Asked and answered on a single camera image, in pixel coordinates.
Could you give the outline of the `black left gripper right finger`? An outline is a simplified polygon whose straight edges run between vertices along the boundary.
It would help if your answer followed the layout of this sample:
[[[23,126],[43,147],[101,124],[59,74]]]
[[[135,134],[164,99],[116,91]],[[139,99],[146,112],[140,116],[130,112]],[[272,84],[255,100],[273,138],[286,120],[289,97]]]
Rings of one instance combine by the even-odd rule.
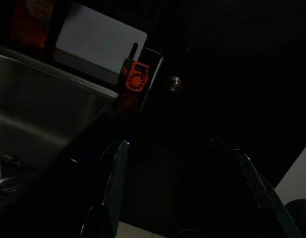
[[[301,238],[303,235],[282,204],[271,184],[256,170],[250,158],[238,146],[213,138],[210,147],[218,157],[220,169],[227,168],[225,185],[233,215],[240,215],[241,231],[254,237]]]

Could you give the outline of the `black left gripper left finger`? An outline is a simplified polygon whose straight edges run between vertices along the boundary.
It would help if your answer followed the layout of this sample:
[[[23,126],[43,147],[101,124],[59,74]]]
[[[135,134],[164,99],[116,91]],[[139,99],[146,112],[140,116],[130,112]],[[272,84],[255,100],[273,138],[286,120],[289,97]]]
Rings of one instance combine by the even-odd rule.
[[[114,238],[120,220],[130,142],[119,139],[105,149],[92,177],[81,238]]]

